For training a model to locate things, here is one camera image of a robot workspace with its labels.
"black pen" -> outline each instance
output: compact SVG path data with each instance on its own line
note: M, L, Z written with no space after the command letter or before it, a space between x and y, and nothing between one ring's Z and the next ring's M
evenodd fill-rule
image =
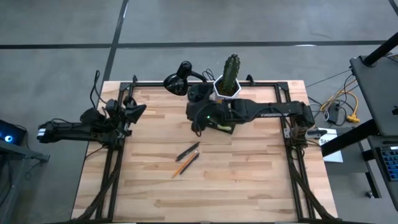
M189 161L189 163L184 167L184 169L181 170L180 175L188 168L189 165L191 165L191 163L192 163L193 161L195 161L195 159L198 159L199 154L200 154L200 153L198 152L198 154L195 155L195 157L194 157L191 161Z
M177 158L175 159L176 162L182 160L184 156L188 155L190 152L194 151L197 147L199 146L199 142L196 142L193 146L189 147L187 150L185 150L183 153L179 154Z

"wooden tabletop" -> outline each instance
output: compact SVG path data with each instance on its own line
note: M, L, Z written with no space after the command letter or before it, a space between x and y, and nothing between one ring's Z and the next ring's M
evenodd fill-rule
M304 82L287 82L291 99L308 104ZM101 97L117 99L119 84L105 82ZM147 109L137 124L131 124L114 222L297 220L279 118L237 125L232 135L208 128L199 138L185 115L186 96L173 95L163 87L137 87L133 97ZM276 101L271 87L243 87L239 97L258 103ZM172 179L189 157L175 162L176 156L197 141L199 158L183 175ZM99 147L90 143L87 153ZM105 158L103 149L85 161L73 218L98 193ZM306 148L304 159L311 190L337 216L320 148ZM303 193L300 197L305 210Z

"plant pot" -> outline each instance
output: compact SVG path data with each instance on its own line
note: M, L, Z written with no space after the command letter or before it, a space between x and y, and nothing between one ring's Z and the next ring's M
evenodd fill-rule
M223 79L223 76L220 75L220 77L218 77L218 78L216 79L216 81L214 81L214 83L213 83L213 86L214 86L214 93L213 93L213 94L214 94L214 100L215 100L215 101L220 101L220 100L223 100L223 99L228 100L228 99L237 98L238 95L239 95L239 92L242 90L241 85L239 84L238 80L235 79L235 93L234 93L232 96L224 96L224 95L219 94L218 87L217 87L217 86L218 86L218 83L219 83L222 79Z

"blue light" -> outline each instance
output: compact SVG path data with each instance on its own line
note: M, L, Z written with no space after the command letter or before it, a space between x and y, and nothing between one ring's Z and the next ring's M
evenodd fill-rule
M12 136L6 136L4 138L4 140L6 140L6 142L11 142L12 141Z

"concrete floor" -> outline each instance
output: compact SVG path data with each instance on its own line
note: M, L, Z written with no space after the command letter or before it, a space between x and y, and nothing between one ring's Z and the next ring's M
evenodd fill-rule
M123 0L2 0L0 45L110 44ZM120 43L223 41L386 40L398 17L388 0L184 1L130 0ZM322 47L222 47L118 49L110 80L163 80L189 60L200 72L222 72L231 53L241 57L240 78L305 80L311 84L349 67L349 59L376 45ZM30 147L50 162L25 181L13 223L68 220L80 178L86 142L39 144L37 126L54 117L77 121L90 107L95 70L103 74L109 49L0 50L0 119L24 125ZM346 73L311 86L308 95L325 101ZM358 89L358 116L370 118ZM317 126L327 126L321 118ZM330 175L339 217L348 221L394 223L398 213L373 164L383 198L368 199L364 174Z

